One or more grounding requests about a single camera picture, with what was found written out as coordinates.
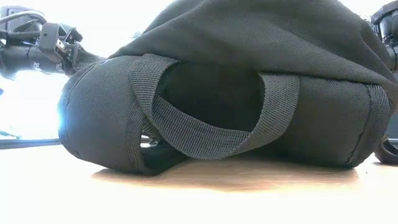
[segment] wooden table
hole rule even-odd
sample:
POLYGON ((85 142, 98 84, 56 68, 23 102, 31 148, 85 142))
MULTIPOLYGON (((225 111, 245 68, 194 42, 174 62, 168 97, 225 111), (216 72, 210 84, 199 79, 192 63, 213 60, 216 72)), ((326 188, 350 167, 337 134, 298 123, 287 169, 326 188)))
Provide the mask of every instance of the wooden table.
POLYGON ((346 171, 235 157, 139 177, 62 146, 0 150, 1 224, 398 223, 397 202, 398 167, 374 157, 346 171))

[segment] bag handle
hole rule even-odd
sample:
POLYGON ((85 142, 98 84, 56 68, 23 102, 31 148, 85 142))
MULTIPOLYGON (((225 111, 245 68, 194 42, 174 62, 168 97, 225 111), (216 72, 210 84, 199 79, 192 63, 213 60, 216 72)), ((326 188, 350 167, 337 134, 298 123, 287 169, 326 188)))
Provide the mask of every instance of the bag handle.
POLYGON ((300 78, 259 73, 264 104, 250 133, 217 128, 193 118, 156 94, 165 71, 179 62, 145 54, 132 65, 129 80, 142 112, 162 137, 178 151, 196 159, 222 159, 269 144, 285 133, 299 98, 300 78))

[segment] black bag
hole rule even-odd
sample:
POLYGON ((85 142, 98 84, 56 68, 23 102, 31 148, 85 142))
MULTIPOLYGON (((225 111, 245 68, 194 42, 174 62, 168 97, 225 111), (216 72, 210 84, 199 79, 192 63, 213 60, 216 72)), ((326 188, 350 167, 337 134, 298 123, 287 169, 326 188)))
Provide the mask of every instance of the black bag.
POLYGON ((59 103, 77 158, 154 175, 261 148, 355 167, 398 106, 388 54, 337 0, 179 0, 59 103), (158 144, 141 148, 141 135, 158 144))

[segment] black fabric bag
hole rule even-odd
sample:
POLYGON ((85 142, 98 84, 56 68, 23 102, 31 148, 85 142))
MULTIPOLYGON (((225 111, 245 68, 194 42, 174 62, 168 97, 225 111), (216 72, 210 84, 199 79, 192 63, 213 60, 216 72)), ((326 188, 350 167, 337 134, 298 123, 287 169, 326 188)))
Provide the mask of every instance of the black fabric bag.
POLYGON ((398 106, 388 54, 336 0, 180 0, 59 103, 77 158, 155 175, 261 148, 355 167, 398 106), (141 148, 141 135, 158 140, 141 148))

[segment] black nylon strap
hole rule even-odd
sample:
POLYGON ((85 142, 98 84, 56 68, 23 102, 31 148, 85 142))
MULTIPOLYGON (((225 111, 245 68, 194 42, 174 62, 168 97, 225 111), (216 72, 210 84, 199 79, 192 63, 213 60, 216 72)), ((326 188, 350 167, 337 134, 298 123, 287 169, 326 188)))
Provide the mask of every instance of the black nylon strap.
POLYGON ((176 63, 179 61, 145 54, 131 67, 129 78, 143 112, 180 152, 197 159, 221 159, 268 144, 287 129, 297 105, 299 77, 260 74, 265 86, 264 106, 257 126, 249 133, 206 124, 157 96, 161 76, 176 63))

